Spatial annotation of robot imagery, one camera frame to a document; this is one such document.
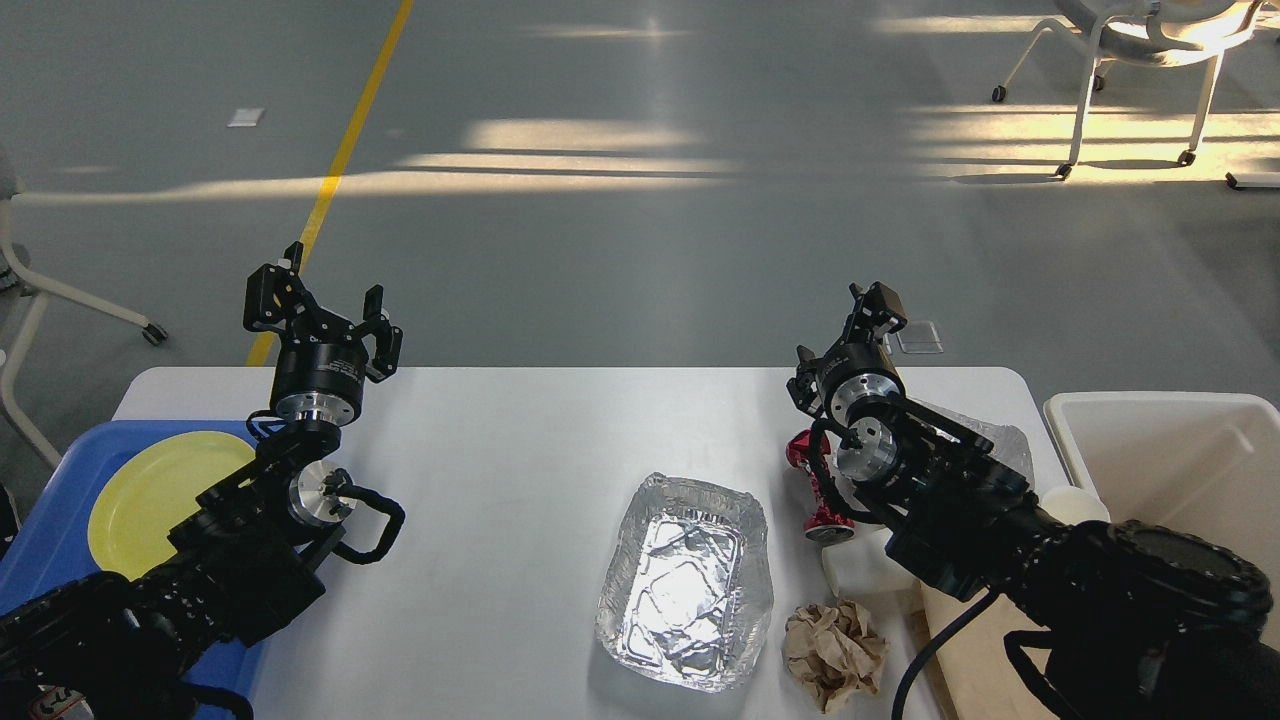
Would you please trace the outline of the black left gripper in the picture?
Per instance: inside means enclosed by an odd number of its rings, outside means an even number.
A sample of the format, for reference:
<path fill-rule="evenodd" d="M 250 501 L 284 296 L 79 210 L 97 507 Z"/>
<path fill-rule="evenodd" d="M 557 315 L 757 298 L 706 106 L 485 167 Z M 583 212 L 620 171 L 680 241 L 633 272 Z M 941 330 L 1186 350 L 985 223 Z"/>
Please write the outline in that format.
<path fill-rule="evenodd" d="M 270 409 L 285 420 L 320 420 L 344 427 L 364 406 L 364 382 L 381 383 L 401 364 L 403 331 L 384 310 L 384 287 L 364 296 L 361 323 L 320 320 L 320 306 L 305 287 L 301 242 L 262 264 L 247 279 L 243 328 L 282 341 Z"/>

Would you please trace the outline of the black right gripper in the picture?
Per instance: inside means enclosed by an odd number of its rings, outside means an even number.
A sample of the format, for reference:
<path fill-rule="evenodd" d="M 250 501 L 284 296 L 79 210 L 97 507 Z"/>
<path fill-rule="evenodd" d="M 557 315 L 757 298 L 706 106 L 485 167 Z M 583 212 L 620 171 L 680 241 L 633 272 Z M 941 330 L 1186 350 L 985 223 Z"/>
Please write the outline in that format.
<path fill-rule="evenodd" d="M 909 318 L 899 293 L 884 283 L 849 286 L 852 309 L 840 342 L 824 355 L 799 345 L 787 392 L 794 406 L 812 418 L 846 421 L 850 407 L 865 397 L 906 393 L 881 341 L 904 329 Z"/>

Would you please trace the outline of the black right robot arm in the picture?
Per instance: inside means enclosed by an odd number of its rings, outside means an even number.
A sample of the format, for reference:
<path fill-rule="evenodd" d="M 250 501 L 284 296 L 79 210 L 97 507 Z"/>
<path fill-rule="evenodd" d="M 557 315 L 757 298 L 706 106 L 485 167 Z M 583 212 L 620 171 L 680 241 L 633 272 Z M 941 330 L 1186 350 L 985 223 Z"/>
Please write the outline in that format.
<path fill-rule="evenodd" d="M 1052 516 L 988 437 L 909 397 L 886 348 L 909 323 L 899 295 L 849 290 L 829 348 L 797 347 L 787 391 L 812 425 L 788 461 L 823 509 L 886 527 L 890 560 L 969 603 L 910 662 L 892 717 L 937 651 L 1005 597 L 1036 629 L 1007 633 L 1004 652 L 1056 717 L 1275 719 L 1265 573 L 1166 527 Z"/>

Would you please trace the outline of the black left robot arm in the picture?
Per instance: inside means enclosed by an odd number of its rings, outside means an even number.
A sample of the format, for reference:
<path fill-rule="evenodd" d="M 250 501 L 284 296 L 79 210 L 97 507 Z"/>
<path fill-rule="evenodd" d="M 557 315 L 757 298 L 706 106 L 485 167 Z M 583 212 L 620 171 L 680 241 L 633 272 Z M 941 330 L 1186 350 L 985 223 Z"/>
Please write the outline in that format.
<path fill-rule="evenodd" d="M 393 547 L 404 510 L 330 456 L 365 382 L 397 372 L 403 333 L 379 284 L 360 322 L 323 307 L 303 259 L 294 242 L 247 279 L 244 328 L 280 341 L 268 406 L 244 421 L 253 457 L 196 497 L 168 532 L 173 555 L 140 578 L 96 571 L 4 615 L 3 689 L 18 694 L 3 701 L 5 719 L 41 700 L 93 719 L 192 719 L 202 707 L 251 719 L 246 697 L 188 671 L 215 644 L 251 647 L 293 623 L 324 594 L 328 557 L 369 565 Z"/>

